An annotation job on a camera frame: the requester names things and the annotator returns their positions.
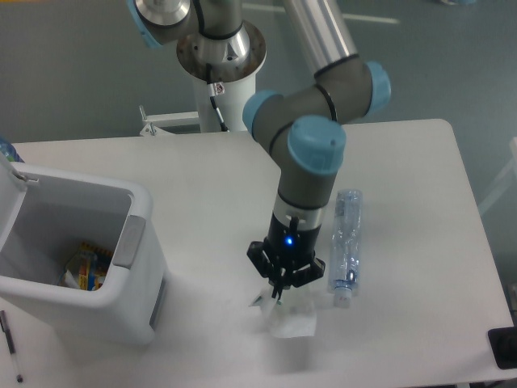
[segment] trash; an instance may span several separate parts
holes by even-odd
[[[95,291],[106,280],[113,252],[83,242],[65,265],[58,284],[71,289]]]

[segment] plastic water bottle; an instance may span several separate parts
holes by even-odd
[[[342,190],[338,193],[334,213],[334,233],[330,252],[328,290],[334,294],[334,305],[348,307],[352,290],[359,279],[359,245],[363,193]]]
[[[21,159],[16,152],[16,148],[2,137],[0,137],[0,153],[2,153],[9,162],[23,162],[23,159]]]

